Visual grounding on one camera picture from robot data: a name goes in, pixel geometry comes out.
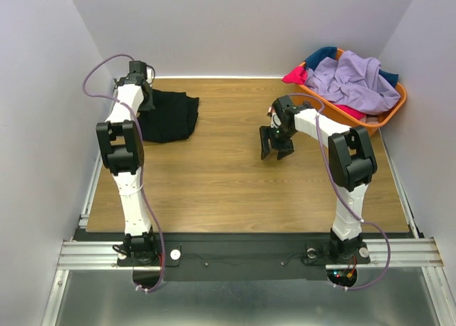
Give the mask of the black t shirt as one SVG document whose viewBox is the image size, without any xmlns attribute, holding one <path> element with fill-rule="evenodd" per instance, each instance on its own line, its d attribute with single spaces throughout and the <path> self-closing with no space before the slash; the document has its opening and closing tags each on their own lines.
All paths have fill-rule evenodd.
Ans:
<svg viewBox="0 0 456 326">
<path fill-rule="evenodd" d="M 146 142 L 168 143 L 188 139 L 194 132 L 199 98 L 186 93 L 152 90 L 154 109 L 140 113 L 142 139 Z"/>
</svg>

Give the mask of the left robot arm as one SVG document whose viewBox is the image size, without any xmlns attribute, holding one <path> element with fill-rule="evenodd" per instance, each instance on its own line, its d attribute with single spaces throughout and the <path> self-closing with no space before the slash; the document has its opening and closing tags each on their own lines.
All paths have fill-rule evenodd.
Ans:
<svg viewBox="0 0 456 326">
<path fill-rule="evenodd" d="M 143 196 L 145 155 L 138 113 L 153 108 L 152 68 L 130 61 L 128 74 L 118 80 L 117 98 L 105 122 L 95 131 L 103 166 L 118 188 L 125 219 L 124 240 L 114 246 L 120 265 L 160 262 L 149 211 Z"/>
</svg>

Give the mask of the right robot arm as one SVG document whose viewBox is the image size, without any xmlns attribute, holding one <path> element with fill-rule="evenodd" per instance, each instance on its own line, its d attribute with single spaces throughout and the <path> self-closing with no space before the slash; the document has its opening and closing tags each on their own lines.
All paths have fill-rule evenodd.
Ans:
<svg viewBox="0 0 456 326">
<path fill-rule="evenodd" d="M 295 105 L 290 96 L 275 99 L 268 116 L 271 122 L 259 128 L 261 159 L 272 150 L 283 159 L 294 152 L 291 138 L 306 134 L 319 142 L 323 163 L 336 193 L 336 216 L 331 227 L 327 254 L 344 262 L 363 247 L 363 201 L 378 165 L 366 128 L 350 127 L 322 114 L 309 102 Z"/>
</svg>

